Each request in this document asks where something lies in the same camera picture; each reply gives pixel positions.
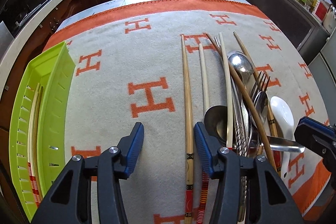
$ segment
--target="table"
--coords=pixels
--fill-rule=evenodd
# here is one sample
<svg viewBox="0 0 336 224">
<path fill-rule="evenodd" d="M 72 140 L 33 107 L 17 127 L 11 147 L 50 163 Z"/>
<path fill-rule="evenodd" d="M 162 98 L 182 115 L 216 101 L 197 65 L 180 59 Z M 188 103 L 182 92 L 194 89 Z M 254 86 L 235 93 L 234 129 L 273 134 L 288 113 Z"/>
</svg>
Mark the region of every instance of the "table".
<svg viewBox="0 0 336 224">
<path fill-rule="evenodd" d="M 296 124 L 305 115 L 328 122 L 320 92 L 299 53 L 273 22 L 245 0 L 113 0 L 72 16 L 48 41 L 46 48 L 65 40 L 76 63 L 66 114 L 66 159 L 75 154 L 99 155 L 128 135 L 135 122 L 144 125 L 135 172 L 121 182 L 129 223 L 179 224 L 184 219 L 180 35 L 186 40 L 196 123 L 203 120 L 198 44 L 205 49 L 210 104 L 226 105 L 221 62 L 205 33 L 222 32 L 227 50 L 240 50 L 233 31 L 257 70 L 271 77 L 269 98 L 283 98 Z M 197 153 L 194 157 L 193 208 L 197 208 L 201 167 Z M 302 214 L 311 208 L 329 176 L 321 158 L 311 151 L 291 155 L 284 182 Z M 205 223 L 216 184 L 210 181 Z M 93 223 L 97 223 L 95 182 L 92 199 Z"/>
</svg>

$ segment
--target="white chopstick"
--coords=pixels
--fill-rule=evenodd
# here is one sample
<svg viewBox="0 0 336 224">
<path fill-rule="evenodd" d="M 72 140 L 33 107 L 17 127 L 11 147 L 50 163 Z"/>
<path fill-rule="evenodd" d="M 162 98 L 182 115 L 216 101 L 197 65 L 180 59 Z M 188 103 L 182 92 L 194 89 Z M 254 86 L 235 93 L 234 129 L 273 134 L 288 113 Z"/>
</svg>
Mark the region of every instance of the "white chopstick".
<svg viewBox="0 0 336 224">
<path fill-rule="evenodd" d="M 226 85 L 226 100 L 227 100 L 227 133 L 226 133 L 226 147 L 232 149 L 233 142 L 233 105 L 232 105 L 232 89 L 231 89 L 231 76 L 229 63 L 227 60 L 223 34 L 220 32 L 219 41 L 222 49 L 223 55 L 223 67 L 225 75 L 225 85 Z"/>
<path fill-rule="evenodd" d="M 202 86 L 203 86 L 203 107 L 204 107 L 204 115 L 205 115 L 205 112 L 210 107 L 208 78 L 207 78 L 207 70 L 206 70 L 206 65 L 205 65 L 203 45 L 201 43 L 199 43 L 198 48 L 199 48 L 199 58 L 201 60 Z"/>
</svg>

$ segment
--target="orange border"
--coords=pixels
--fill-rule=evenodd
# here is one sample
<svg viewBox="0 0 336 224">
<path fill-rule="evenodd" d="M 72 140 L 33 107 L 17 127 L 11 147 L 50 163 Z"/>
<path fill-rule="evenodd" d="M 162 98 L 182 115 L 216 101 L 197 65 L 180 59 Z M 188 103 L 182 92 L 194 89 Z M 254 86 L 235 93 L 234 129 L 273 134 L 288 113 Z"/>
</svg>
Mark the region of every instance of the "orange border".
<svg viewBox="0 0 336 224">
<path fill-rule="evenodd" d="M 233 12 L 269 19 L 253 5 L 229 0 L 153 0 L 117 7 L 79 20 L 54 33 L 48 40 L 44 51 L 82 32 L 117 20 L 163 12 L 191 10 Z"/>
<path fill-rule="evenodd" d="M 312 204 L 329 177 L 330 172 L 324 167 L 323 162 L 320 161 L 310 179 L 294 193 L 293 198 L 302 214 Z"/>
</svg>

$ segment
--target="bamboo chopstick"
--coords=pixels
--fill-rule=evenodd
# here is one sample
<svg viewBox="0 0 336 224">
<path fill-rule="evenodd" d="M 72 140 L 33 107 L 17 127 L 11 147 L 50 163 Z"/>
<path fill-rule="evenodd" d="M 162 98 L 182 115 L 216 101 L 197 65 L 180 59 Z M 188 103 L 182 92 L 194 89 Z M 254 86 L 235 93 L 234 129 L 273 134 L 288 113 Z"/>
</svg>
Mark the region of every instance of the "bamboo chopstick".
<svg viewBox="0 0 336 224">
<path fill-rule="evenodd" d="M 39 95 L 37 98 L 37 104 L 35 109 L 35 118 L 34 118 L 34 130 L 33 130 L 33 161 L 34 161 L 34 172 L 36 178 L 36 186 L 39 193 L 40 200 L 43 200 L 41 185 L 40 185 L 40 178 L 37 169 L 37 128 L 38 128 L 38 120 L 39 120 L 39 113 L 40 113 L 40 105 L 43 93 L 43 86 L 40 86 Z"/>
<path fill-rule="evenodd" d="M 186 151 L 186 190 L 185 190 L 185 214 L 184 223 L 191 224 L 193 213 L 194 194 L 194 135 L 193 112 L 191 104 L 191 90 L 187 52 L 185 50 L 184 35 L 181 35 L 182 61 L 184 77 L 184 107 L 185 107 L 185 151 Z"/>
<path fill-rule="evenodd" d="M 38 193 L 36 178 L 35 178 L 35 167 L 34 167 L 34 158 L 33 158 L 33 130 L 34 130 L 34 120 L 35 120 L 35 110 L 36 104 L 39 96 L 40 83 L 37 84 L 33 102 L 31 104 L 31 111 L 29 116 L 28 124 L 28 145 L 27 145 L 27 161 L 28 161 L 28 172 L 29 172 L 29 181 L 31 186 L 31 191 L 33 193 L 34 201 L 38 207 L 41 203 L 41 198 Z"/>
<path fill-rule="evenodd" d="M 205 65 L 203 45 L 199 43 L 198 48 L 199 48 L 199 58 L 201 60 L 203 108 L 204 108 L 204 115 L 205 115 L 205 112 L 210 107 L 208 78 L 207 78 L 207 70 L 206 70 L 206 65 Z M 198 207 L 198 212 L 197 212 L 196 224 L 202 224 L 204 221 L 205 208 L 206 208 L 207 199 L 208 199 L 208 187 L 209 187 L 209 176 L 207 173 L 203 171 L 202 172 L 201 195 L 199 196 L 199 207 Z"/>
<path fill-rule="evenodd" d="M 243 53 L 250 59 L 250 61 L 252 62 L 252 65 L 254 67 L 254 72 L 253 72 L 253 75 L 254 75 L 254 78 L 257 80 L 258 78 L 258 72 L 254 66 L 254 63 L 253 63 L 253 60 L 249 54 L 249 52 L 247 51 L 246 47 L 244 46 L 244 43 L 242 42 L 242 40 L 239 38 L 239 36 L 237 35 L 236 32 L 233 32 L 233 35 L 235 36 L 239 46 L 241 47 Z M 269 124 L 269 129 L 271 131 L 271 135 L 273 137 L 277 137 L 278 136 L 278 132 L 277 132 L 277 128 L 275 126 L 275 121 L 274 121 L 274 116 L 273 116 L 273 113 L 272 113 L 272 110 L 271 110 L 271 107 L 269 105 L 269 102 L 268 102 L 268 109 L 267 109 L 267 118 L 268 118 L 268 124 Z M 275 161 L 275 164 L 276 164 L 276 167 L 277 167 L 277 172 L 278 172 L 278 175 L 281 176 L 281 155 L 280 155 L 280 152 L 279 151 L 273 151 L 273 156 L 274 156 L 274 161 Z"/>
<path fill-rule="evenodd" d="M 222 55 L 221 50 L 218 48 L 218 46 L 216 45 L 216 42 L 211 38 L 210 39 L 211 43 L 214 45 L 216 51 L 219 53 L 219 55 Z M 268 161 L 271 163 L 271 165 L 273 166 L 273 168 L 275 170 L 277 170 L 276 166 L 275 166 L 275 162 L 274 162 L 274 158 L 273 158 L 273 154 L 272 154 L 272 150 L 271 147 L 269 146 L 269 141 L 263 126 L 263 123 L 260 120 L 260 117 L 253 105 L 253 102 L 249 96 L 249 94 L 247 93 L 243 82 L 240 80 L 238 74 L 236 73 L 235 69 L 233 68 L 233 66 L 229 63 L 229 69 L 230 69 L 230 74 L 233 78 L 233 80 L 235 81 L 235 83 L 237 84 L 238 89 L 240 90 L 240 92 L 243 95 L 243 98 L 245 99 L 246 103 L 247 103 L 247 107 L 250 109 L 252 117 L 256 123 L 257 129 L 259 131 L 261 140 L 263 142 L 264 148 L 265 148 L 265 152 L 266 152 L 266 156 L 268 158 Z"/>
<path fill-rule="evenodd" d="M 232 88 L 231 88 L 231 77 L 229 69 L 229 61 L 227 60 L 225 44 L 223 39 L 223 34 L 219 34 L 219 42 L 221 46 L 224 75 L 225 75 L 225 85 L 226 85 L 226 104 L 227 104 L 227 132 L 226 132 L 226 147 L 232 149 L 233 143 L 233 102 L 232 102 Z"/>
</svg>

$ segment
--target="food container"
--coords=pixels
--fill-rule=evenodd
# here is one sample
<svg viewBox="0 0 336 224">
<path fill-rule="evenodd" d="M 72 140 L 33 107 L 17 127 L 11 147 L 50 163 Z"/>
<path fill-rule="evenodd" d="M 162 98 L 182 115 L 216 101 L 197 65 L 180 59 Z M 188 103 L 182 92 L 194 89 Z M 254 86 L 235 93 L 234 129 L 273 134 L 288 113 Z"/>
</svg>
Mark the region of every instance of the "food container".
<svg viewBox="0 0 336 224">
<path fill-rule="evenodd" d="M 324 0 L 317 0 L 314 9 L 312 11 L 312 15 L 322 23 L 325 15 L 327 14 L 329 9 L 329 4 Z"/>
</svg>

